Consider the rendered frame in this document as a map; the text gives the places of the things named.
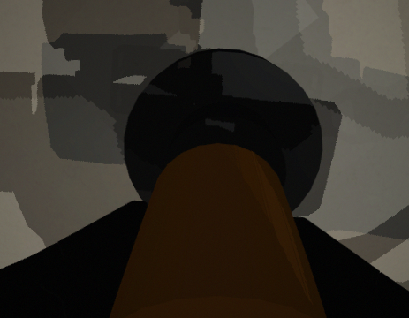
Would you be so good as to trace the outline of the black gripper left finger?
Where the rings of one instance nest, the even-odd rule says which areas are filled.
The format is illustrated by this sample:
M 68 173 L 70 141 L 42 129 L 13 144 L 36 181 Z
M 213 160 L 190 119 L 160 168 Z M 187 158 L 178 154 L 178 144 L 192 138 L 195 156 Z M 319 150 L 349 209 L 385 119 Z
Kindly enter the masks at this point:
M 129 201 L 0 269 L 0 318 L 110 318 L 147 208 Z

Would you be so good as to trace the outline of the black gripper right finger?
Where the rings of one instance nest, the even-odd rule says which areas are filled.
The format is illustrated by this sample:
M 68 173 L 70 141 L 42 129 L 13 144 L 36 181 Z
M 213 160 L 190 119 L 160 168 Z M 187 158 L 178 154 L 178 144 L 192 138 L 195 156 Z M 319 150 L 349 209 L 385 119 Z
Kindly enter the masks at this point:
M 327 318 L 409 318 L 409 291 L 303 216 L 294 216 Z

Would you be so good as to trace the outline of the orange knob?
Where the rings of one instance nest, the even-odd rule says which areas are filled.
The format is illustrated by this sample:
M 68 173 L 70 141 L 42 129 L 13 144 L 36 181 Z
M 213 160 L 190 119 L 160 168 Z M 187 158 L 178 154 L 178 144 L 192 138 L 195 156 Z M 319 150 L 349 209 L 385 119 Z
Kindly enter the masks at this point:
M 327 318 L 281 180 L 197 146 L 159 174 L 110 318 Z

